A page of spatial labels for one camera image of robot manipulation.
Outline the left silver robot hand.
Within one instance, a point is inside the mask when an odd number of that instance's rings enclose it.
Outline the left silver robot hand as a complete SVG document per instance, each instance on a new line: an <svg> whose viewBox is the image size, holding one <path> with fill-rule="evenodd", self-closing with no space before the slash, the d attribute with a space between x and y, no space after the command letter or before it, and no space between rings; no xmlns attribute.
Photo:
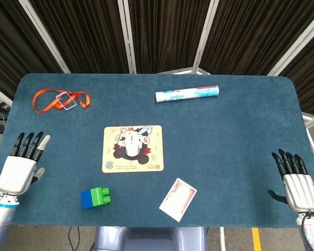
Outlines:
<svg viewBox="0 0 314 251"><path fill-rule="evenodd" d="M24 137L21 133L13 145L0 174L0 192L4 195L24 194L31 184L37 182L45 173L38 168L38 162L50 141L50 135L30 133Z"/></svg>

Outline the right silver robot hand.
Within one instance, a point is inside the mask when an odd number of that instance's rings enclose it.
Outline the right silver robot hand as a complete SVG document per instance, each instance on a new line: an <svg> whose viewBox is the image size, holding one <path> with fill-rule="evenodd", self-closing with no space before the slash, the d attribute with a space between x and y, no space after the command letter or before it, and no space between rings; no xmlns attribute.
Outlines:
<svg viewBox="0 0 314 251"><path fill-rule="evenodd" d="M297 154L278 150L272 153L281 176L285 195L269 190L271 198L289 205L296 213L314 212L314 182L308 174L304 160Z"/></svg>

